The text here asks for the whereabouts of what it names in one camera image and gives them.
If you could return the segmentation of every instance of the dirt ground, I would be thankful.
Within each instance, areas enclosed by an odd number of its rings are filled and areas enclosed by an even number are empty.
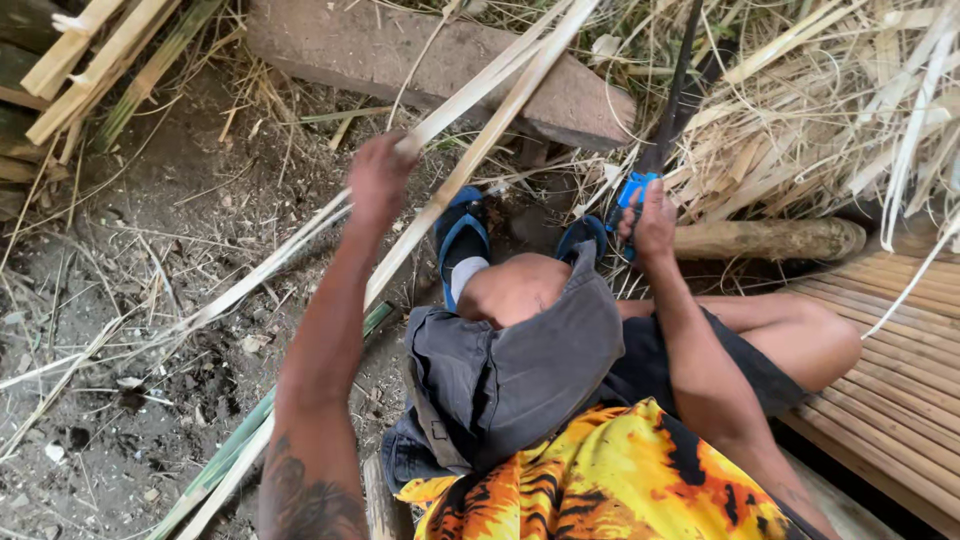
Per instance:
[[[0,463],[3,528],[48,540],[144,534],[273,386],[284,348],[336,247],[339,227],[322,233],[266,285],[181,347],[125,355],[175,322],[178,312],[205,306],[269,255],[342,188],[351,152],[381,133],[386,118],[357,119],[335,152],[325,143],[336,123],[307,128],[295,137],[281,180],[289,131],[263,109],[237,112],[226,139],[218,141],[224,111],[234,107],[229,79],[227,73],[205,69],[134,160],[161,113],[136,117],[121,135],[119,149],[84,157],[81,190],[107,180],[128,162],[129,170],[80,205],[69,229],[61,217],[18,240],[6,272],[17,306],[8,296],[0,301],[5,317],[0,380],[81,351],[118,310],[146,305],[73,376],[14,455]],[[359,96],[333,88],[303,88],[318,112],[346,110],[359,102]],[[410,114],[400,116],[401,125],[413,121]],[[464,124],[455,131],[474,129]],[[516,162],[519,142],[512,144],[513,156],[498,151],[496,158]],[[449,145],[418,167],[406,210],[383,254],[462,151]],[[536,200],[518,190],[491,200],[497,259],[525,250],[550,253],[559,237],[559,228],[543,223],[570,208],[571,180],[557,174],[531,184],[541,193]],[[64,185],[57,199],[63,203],[70,195]],[[53,209],[60,208],[56,202]],[[40,217],[29,215],[25,225]],[[8,224],[6,232],[11,230]],[[175,303],[155,279],[155,258]],[[422,242],[384,294],[395,309],[368,339],[350,395],[361,460],[377,450],[383,430],[403,411],[397,367],[404,356],[405,315],[412,306],[442,301],[435,260],[430,243]],[[703,276],[691,280],[694,290],[702,291],[714,288],[724,269],[723,263],[699,264],[686,273]],[[0,443],[10,440],[61,374],[53,370],[2,390]],[[259,464],[213,520],[206,538],[253,538],[258,479]]]

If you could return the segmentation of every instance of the foot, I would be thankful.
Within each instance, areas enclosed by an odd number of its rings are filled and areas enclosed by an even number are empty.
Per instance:
[[[564,235],[560,237],[555,258],[573,264],[577,259],[577,252],[573,247],[589,240],[596,240],[596,259],[600,260],[607,253],[607,232],[599,219],[592,215],[585,215],[566,228]]]
[[[444,282],[444,298],[446,308],[450,310],[456,309],[450,293],[453,268],[465,258],[481,257],[490,260],[487,212],[482,199],[479,189],[464,187],[433,224],[434,245],[440,264],[440,276]]]

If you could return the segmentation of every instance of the tattoo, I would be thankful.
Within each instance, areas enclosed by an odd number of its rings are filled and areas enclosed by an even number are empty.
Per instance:
[[[340,485],[304,482],[303,462],[290,454],[284,434],[270,449],[261,489],[260,525],[271,540],[367,538],[363,501]]]

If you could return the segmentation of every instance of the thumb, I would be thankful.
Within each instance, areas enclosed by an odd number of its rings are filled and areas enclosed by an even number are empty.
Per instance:
[[[660,213],[663,206],[663,179],[656,178],[647,185],[643,199],[643,213]]]

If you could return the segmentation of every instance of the person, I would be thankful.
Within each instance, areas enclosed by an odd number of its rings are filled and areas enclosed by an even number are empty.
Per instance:
[[[280,368],[264,540],[367,537],[348,393],[367,277],[416,161],[402,137],[356,153],[352,216]],[[785,294],[693,297],[659,181],[617,231],[653,301],[614,301],[595,218],[554,258],[489,265],[483,214],[466,189],[434,227],[446,307],[411,312],[411,406],[381,451],[392,489],[425,508],[418,538],[837,538],[766,417],[852,367],[851,326]]]

